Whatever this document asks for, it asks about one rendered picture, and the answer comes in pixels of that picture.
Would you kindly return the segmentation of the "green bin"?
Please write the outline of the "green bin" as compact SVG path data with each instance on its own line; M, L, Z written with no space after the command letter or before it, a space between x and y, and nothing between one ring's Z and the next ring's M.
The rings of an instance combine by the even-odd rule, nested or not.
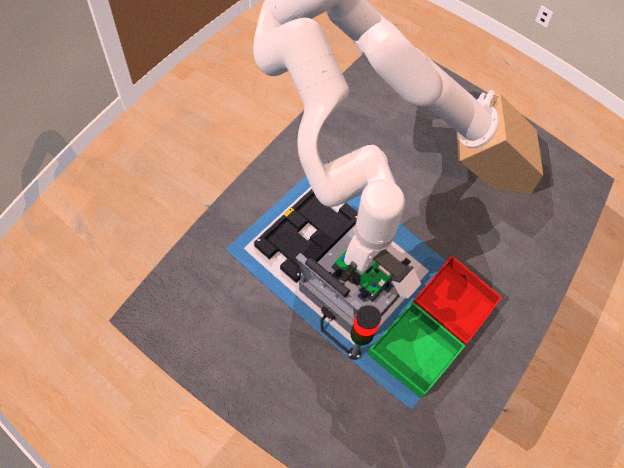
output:
M412 301L367 355L421 398L464 347Z

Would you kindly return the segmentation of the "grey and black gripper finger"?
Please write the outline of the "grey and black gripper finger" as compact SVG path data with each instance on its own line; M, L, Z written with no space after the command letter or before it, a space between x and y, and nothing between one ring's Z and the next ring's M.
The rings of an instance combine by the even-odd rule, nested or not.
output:
M355 285L359 285L360 284L360 280L361 280L361 276L359 275L359 273L357 273L355 271L355 269L357 268L357 264L355 262L351 262L351 264L348 266L348 268L346 269L346 271L343 273L343 275L340 277L341 280L343 280L344 282L347 281L351 281L350 283ZM357 269L356 269L357 270ZM354 272L354 273L353 273ZM353 273L353 274L352 274ZM359 278L358 278L359 277ZM354 279L354 280L353 280ZM353 281L352 281L353 280Z

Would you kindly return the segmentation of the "red bin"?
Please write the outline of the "red bin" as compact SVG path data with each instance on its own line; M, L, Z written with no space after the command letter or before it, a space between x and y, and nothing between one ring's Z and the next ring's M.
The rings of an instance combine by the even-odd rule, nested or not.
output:
M501 298L451 256L413 302L466 345Z

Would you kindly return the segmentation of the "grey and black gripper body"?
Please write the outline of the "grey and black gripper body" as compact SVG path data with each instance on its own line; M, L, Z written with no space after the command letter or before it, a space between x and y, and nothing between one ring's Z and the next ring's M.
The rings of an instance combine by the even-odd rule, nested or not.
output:
M384 249L387 250L389 246L387 246ZM373 258L381 250L384 250L384 249L373 250L373 249L366 248L358 241L356 235L354 235L354 237L352 238L348 246L348 249L344 258L344 262L347 265L351 264L352 261L355 262L357 264L357 272L359 273L359 275L361 275L361 274L364 274L366 270L368 270L375 263Z

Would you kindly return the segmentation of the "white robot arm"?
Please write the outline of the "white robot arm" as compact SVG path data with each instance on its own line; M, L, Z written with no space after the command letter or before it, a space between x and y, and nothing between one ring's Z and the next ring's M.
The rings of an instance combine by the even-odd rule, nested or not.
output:
M304 115L298 153L309 184L327 207L362 195L355 235L366 248L380 250L392 243L405 206L386 155L367 145L323 165L318 152L321 127L349 95L324 31L312 20L326 11L385 82L408 103L426 106L440 117L468 148L483 146L498 128L499 115L491 104L495 92L482 93L476 100L367 0L264 1L254 59L266 75L289 71L300 95ZM409 298L421 285L413 266L404 265L386 249L373 260L393 276L401 297Z

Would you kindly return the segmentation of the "green circuit board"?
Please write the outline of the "green circuit board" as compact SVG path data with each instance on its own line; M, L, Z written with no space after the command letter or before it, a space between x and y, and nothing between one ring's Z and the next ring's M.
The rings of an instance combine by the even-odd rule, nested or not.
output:
M346 252L347 250L335 261L335 263L344 271L346 271L349 266L344 262ZM366 271L366 273L361 275L362 278L360 284L373 295L375 295L380 290L380 288L391 278L391 276L392 275L388 271L383 269L379 264L375 262ZM373 292L373 290L375 292Z

